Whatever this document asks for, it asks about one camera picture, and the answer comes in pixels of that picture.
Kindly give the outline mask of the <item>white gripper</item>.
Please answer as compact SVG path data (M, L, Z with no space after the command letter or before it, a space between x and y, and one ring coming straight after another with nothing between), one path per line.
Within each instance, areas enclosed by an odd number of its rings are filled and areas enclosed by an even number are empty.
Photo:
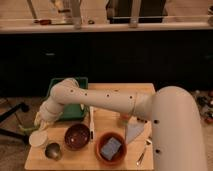
M52 122L48 113L36 113L34 125L38 127L39 131L46 130L51 124Z

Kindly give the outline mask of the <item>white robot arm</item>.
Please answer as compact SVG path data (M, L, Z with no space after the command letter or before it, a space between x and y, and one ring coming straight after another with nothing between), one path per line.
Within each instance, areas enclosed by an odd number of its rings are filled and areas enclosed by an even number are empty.
M52 124L67 104L84 104L145 119L152 124L155 171L208 171L197 104L185 89L167 86L149 95L140 91L82 89L73 78L55 84L35 122Z

